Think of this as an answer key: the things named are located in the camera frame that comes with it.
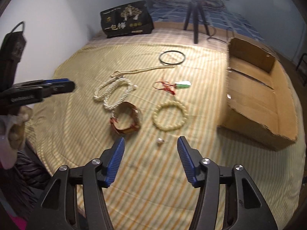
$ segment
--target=striped cloth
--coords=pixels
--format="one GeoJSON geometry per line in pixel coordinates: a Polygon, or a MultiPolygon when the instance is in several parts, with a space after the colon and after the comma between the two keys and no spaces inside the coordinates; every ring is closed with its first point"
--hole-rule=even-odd
{"type": "MultiPolygon", "coordinates": [[[[52,96],[35,105],[35,116],[27,124],[27,137],[51,174],[62,164],[69,167],[85,165],[110,148],[116,138],[108,122],[110,111],[104,110],[101,102],[93,100],[95,88],[114,70],[158,66],[161,52],[181,51],[187,59],[174,69],[126,75],[138,85],[126,101],[140,108],[143,125],[137,134],[125,137],[125,153],[116,180],[110,188],[103,190],[114,228],[188,229],[199,190],[188,183],[177,153],[177,138],[185,136],[202,156],[218,165],[242,164],[262,192],[279,229],[283,229],[298,204],[305,162],[302,109],[298,97],[293,90],[299,119],[298,141],[282,151],[263,149],[260,144],[237,133],[217,128],[226,82],[226,46],[220,45],[223,51],[188,46],[186,42],[191,39],[191,32],[161,29],[142,37],[94,39],[54,74],[53,78],[74,80],[75,92],[52,96]],[[151,39],[151,43],[136,43],[144,37],[151,39]],[[170,38],[175,39],[174,44],[168,41],[170,38]],[[155,107],[172,99],[170,94],[151,87],[163,75],[169,82],[189,80],[192,83],[189,89],[176,90],[177,100],[188,108],[188,121],[182,129],[168,133],[156,129],[151,120],[155,107]],[[156,143],[159,137],[167,141],[160,147],[156,143]]],[[[166,61],[176,60],[179,60],[178,55],[166,56],[166,61]]],[[[124,90],[124,87],[117,89],[109,104],[115,102],[124,90]]],[[[128,120],[128,117],[120,118],[121,126],[128,125],[128,120]]],[[[181,120],[181,116],[176,109],[171,109],[162,111],[159,120],[167,125],[181,120]]],[[[225,187],[220,189],[216,229],[222,228],[224,217],[225,187]]],[[[78,206],[84,212],[80,187],[78,206]]]]}

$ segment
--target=cardboard box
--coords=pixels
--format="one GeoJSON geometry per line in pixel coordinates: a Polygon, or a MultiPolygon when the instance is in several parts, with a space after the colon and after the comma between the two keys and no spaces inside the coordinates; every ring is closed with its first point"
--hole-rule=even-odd
{"type": "Polygon", "coordinates": [[[238,38],[229,45],[220,126],[271,150],[295,143],[297,115],[286,73],[265,50],[238,38]]]}

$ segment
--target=necklace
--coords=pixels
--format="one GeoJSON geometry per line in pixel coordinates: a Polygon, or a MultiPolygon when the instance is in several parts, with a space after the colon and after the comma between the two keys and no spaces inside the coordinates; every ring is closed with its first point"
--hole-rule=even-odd
{"type": "Polygon", "coordinates": [[[94,100],[96,101],[103,101],[103,107],[109,111],[114,110],[117,108],[129,95],[129,93],[133,90],[136,89],[137,86],[133,85],[131,80],[126,79],[124,75],[126,74],[136,74],[136,73],[142,73],[142,72],[147,72],[147,71],[152,71],[156,69],[166,69],[166,68],[174,68],[176,66],[156,66],[156,67],[148,67],[148,68],[141,68],[141,69],[134,69],[134,70],[127,70],[127,71],[114,71],[111,73],[110,78],[102,83],[100,86],[96,88],[94,91],[94,100]],[[120,86],[127,84],[128,87],[125,90],[124,94],[113,104],[109,105],[108,100],[111,96],[111,94],[120,86]],[[99,91],[109,85],[109,87],[105,90],[104,93],[102,93],[100,96],[98,95],[99,91]]]}
{"type": "Polygon", "coordinates": [[[185,125],[187,119],[188,119],[188,111],[186,109],[186,107],[180,103],[179,101],[173,101],[173,100],[170,100],[168,102],[165,102],[165,103],[161,103],[160,105],[158,105],[156,107],[156,109],[154,110],[153,112],[153,116],[152,116],[152,119],[153,119],[153,123],[154,125],[160,129],[161,131],[174,131],[174,130],[178,130],[180,129],[182,126],[185,125]],[[160,123],[158,123],[157,121],[157,118],[158,118],[158,113],[163,109],[163,108],[168,108],[168,107],[171,107],[171,106],[175,106],[177,108],[179,108],[182,112],[182,115],[183,115],[183,120],[180,122],[180,123],[175,123],[173,125],[169,125],[169,126],[164,126],[164,125],[161,125],[160,123]]]}

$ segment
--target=black ring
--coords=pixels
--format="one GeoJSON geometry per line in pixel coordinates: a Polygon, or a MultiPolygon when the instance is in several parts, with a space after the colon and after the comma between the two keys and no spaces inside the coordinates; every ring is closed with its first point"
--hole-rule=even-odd
{"type": "Polygon", "coordinates": [[[160,63],[164,64],[164,65],[180,65],[185,61],[185,59],[186,59],[185,54],[180,52],[180,51],[177,51],[177,50],[165,51],[164,53],[161,53],[160,56],[159,56],[160,63]],[[183,61],[178,62],[178,63],[166,63],[166,62],[161,60],[162,55],[165,54],[165,53],[180,53],[180,54],[183,55],[183,61]]]}

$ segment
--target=tripod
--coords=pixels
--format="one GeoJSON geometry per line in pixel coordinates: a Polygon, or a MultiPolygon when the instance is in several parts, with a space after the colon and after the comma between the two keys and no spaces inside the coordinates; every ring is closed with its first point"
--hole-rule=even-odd
{"type": "Polygon", "coordinates": [[[206,29],[206,34],[209,35],[208,24],[206,22],[202,5],[197,0],[190,0],[183,30],[187,30],[191,13],[193,13],[194,44],[198,44],[198,11],[201,14],[201,18],[206,29]]]}

